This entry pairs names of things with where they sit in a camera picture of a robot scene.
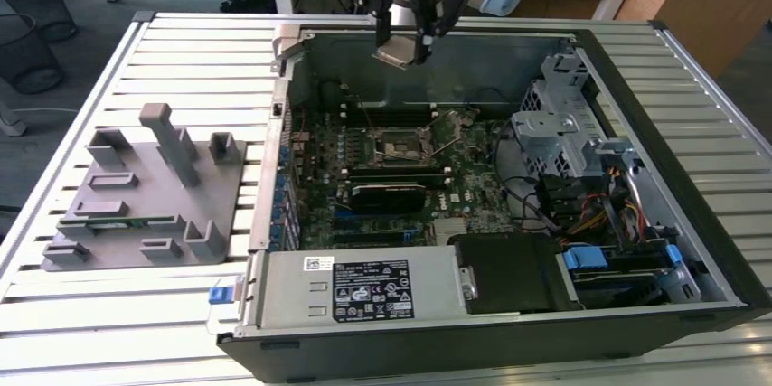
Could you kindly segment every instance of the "floor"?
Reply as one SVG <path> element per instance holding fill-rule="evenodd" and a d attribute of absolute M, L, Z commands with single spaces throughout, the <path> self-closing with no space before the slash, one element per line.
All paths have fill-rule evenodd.
<path fill-rule="evenodd" d="M 224 0 L 120 0 L 109 4 L 104 0 L 65 0 L 80 32 L 68 41 L 52 44 L 54 54 L 66 72 L 66 81 L 53 90 L 34 95 L 17 94 L 0 81 L 0 98 L 16 108 L 77 109 L 96 82 L 109 55 L 137 10 L 164 12 L 218 12 Z M 320 4 L 317 0 L 304 3 Z M 9 8 L 0 3 L 0 14 Z M 740 106 L 766 138 L 772 137 L 772 87 L 768 72 L 772 71 L 772 29 L 765 28 L 745 53 L 733 62 L 718 84 Z M 24 137 L 0 135 L 0 205 L 21 206 L 37 178 L 54 153 L 58 141 L 66 133 L 72 113 L 61 111 L 24 112 L 28 125 Z M 14 215 L 0 212 L 0 235 L 6 232 Z"/>

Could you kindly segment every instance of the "circuit board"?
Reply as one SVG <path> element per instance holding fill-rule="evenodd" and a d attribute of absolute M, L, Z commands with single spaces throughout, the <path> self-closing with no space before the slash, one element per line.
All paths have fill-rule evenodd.
<path fill-rule="evenodd" d="M 474 112 L 464 108 L 442 108 L 432 115 L 417 128 L 352 127 L 338 114 L 310 111 L 296 121 L 301 249 L 425 246 L 438 240 L 444 244 L 434 221 L 461 225 L 466 233 L 513 230 L 516 221 L 489 162 L 502 121 L 474 121 Z M 349 208 L 348 171 L 369 170 L 374 178 L 368 180 L 386 183 L 390 178 L 378 169 L 393 167 L 418 169 L 417 175 L 398 176 L 398 183 L 430 185 L 421 211 L 357 215 Z"/>

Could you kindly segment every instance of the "motherboard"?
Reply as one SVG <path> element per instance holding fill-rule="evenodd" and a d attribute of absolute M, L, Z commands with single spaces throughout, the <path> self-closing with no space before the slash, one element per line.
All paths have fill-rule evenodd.
<path fill-rule="evenodd" d="M 517 220 L 490 164 L 504 119 L 470 107 L 296 111 L 301 249 L 448 244 Z"/>

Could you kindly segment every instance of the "white desk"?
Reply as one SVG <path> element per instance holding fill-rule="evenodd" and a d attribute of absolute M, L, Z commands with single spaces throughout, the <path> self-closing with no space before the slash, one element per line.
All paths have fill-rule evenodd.
<path fill-rule="evenodd" d="M 196 140 L 232 131 L 249 142 L 234 229 L 252 223 L 249 204 L 260 182 L 261 144 L 272 95 L 272 32 L 278 23 L 365 24 L 350 16 L 158 14 L 132 23 L 82 105 L 17 222 L 0 246 L 0 383 L 253 386 L 260 383 L 214 345 L 204 323 L 206 292 L 217 279 L 245 270 L 246 238 L 233 238 L 217 266 L 46 273 L 37 266 L 58 216 L 69 207 L 92 161 L 82 149 L 96 126 L 137 127 L 138 108 L 166 102 Z M 497 26 L 501 21 L 464 19 Z M 506 20 L 532 27 L 533 21 Z M 666 33 L 646 24 L 544 21 L 589 27 L 626 84 L 689 171 L 705 199 L 766 287 L 772 287 L 772 164 L 769 144 L 746 125 L 726 96 L 689 62 Z M 198 74 L 201 65 L 233 65 Z M 616 131 L 618 124 L 612 116 Z M 233 320 L 234 314 L 224 316 Z M 598 384 L 768 385 L 772 326 L 761 318 L 721 333 L 697 334 L 640 358 L 582 361 L 497 370 L 448 372 L 345 382 L 357 385 Z"/>

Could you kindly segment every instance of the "blue release tab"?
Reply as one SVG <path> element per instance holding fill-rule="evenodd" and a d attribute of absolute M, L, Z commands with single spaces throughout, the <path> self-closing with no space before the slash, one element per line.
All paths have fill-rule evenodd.
<path fill-rule="evenodd" d="M 684 260 L 684 256 L 680 254 L 674 244 L 668 244 L 664 250 L 666 251 L 666 256 L 670 257 L 670 261 L 673 261 L 673 265 Z"/>
<path fill-rule="evenodd" d="M 606 268 L 608 262 L 597 246 L 580 246 L 562 253 L 562 260 L 569 270 L 584 268 Z"/>
<path fill-rule="evenodd" d="M 576 256 L 569 251 L 562 253 L 562 261 L 565 261 L 565 267 L 569 270 L 578 268 L 578 263 L 576 262 Z"/>
<path fill-rule="evenodd" d="M 228 303 L 233 303 L 233 287 L 209 288 L 209 304 L 226 305 Z"/>

